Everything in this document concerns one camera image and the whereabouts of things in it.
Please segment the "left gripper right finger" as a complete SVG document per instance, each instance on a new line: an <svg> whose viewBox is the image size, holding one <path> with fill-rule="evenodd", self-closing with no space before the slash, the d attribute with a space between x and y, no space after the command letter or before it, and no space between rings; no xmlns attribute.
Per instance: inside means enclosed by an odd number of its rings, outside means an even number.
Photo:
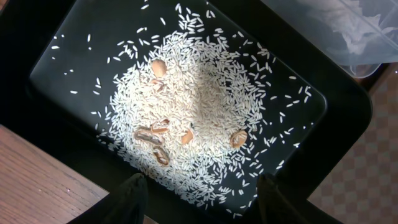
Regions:
<svg viewBox="0 0 398 224"><path fill-rule="evenodd" d="M257 181L257 202L261 222L270 224L340 224L293 190L282 185L272 174L262 174Z"/></svg>

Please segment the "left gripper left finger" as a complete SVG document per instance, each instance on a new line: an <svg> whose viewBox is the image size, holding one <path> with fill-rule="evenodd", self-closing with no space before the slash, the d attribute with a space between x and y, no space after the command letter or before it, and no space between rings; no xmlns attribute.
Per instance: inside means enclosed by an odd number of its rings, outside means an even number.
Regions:
<svg viewBox="0 0 398 224"><path fill-rule="evenodd" d="M148 195L146 178L134 174L68 224L143 224Z"/></svg>

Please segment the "pile of rice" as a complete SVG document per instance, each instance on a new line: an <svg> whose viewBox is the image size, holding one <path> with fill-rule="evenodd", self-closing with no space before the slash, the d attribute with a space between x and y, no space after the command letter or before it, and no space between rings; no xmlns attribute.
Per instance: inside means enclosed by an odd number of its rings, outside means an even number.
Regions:
<svg viewBox="0 0 398 224"><path fill-rule="evenodd" d="M89 114L101 143L132 166L197 207L239 218L257 197L257 178L287 163L278 159L266 171L277 145L298 149L321 117L294 124L293 110L316 105L321 95L294 72L278 78L277 58L240 29L212 28L214 10L173 2L177 21L170 31L145 37L148 26L141 25L133 39L117 43L106 62L130 66L113 75L109 101ZM167 66L162 78L152 70L155 59ZM156 146L133 136L163 119L169 130L159 134L158 147L168 166L157 162ZM182 145L188 129L194 138ZM248 137L233 148L229 140L240 130Z"/></svg>

